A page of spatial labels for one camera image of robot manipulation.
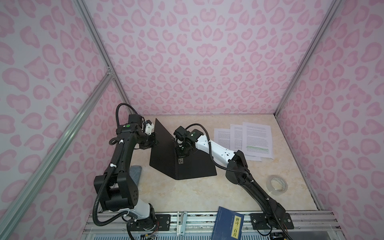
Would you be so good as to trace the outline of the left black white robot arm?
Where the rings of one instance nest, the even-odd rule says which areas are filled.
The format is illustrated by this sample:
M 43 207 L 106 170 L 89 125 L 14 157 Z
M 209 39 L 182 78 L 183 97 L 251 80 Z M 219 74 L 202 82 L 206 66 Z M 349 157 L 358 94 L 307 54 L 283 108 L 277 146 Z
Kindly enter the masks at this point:
M 116 137 L 110 139 L 109 145 L 115 147 L 109 166 L 103 175 L 94 179 L 97 196 L 92 210 L 93 222 L 102 227 L 122 218 L 150 231 L 157 225 L 155 210 L 140 200 L 138 186 L 130 175 L 136 145 L 141 149 L 153 146 L 150 135 L 145 133 L 143 117 L 129 115 L 128 122 L 122 125 L 117 121 Z

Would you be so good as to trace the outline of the printed paper sheet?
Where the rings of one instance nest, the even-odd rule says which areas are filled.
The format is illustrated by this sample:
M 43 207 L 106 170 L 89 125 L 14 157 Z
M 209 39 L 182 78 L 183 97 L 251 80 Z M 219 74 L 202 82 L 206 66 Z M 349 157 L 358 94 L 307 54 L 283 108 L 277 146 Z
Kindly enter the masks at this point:
M 243 126 L 233 125 L 230 127 L 230 149 L 234 152 L 243 148 Z M 247 161 L 261 162 L 261 157 L 245 155 Z
M 214 129 L 214 142 L 226 149 L 230 149 L 230 129 Z
M 271 127 L 243 122 L 242 150 L 246 155 L 274 158 Z

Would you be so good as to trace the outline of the white black file folder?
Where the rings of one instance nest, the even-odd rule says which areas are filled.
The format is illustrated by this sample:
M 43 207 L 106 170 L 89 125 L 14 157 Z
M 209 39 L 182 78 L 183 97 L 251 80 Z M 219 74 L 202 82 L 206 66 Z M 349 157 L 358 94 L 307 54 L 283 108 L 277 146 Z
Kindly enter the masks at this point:
M 155 133 L 158 144 L 152 148 L 150 166 L 159 172 L 175 179 L 187 180 L 216 176 L 215 165 L 210 160 L 209 154 L 198 150 L 188 157 L 183 158 L 184 163 L 179 165 L 175 150 L 175 137 L 156 119 Z

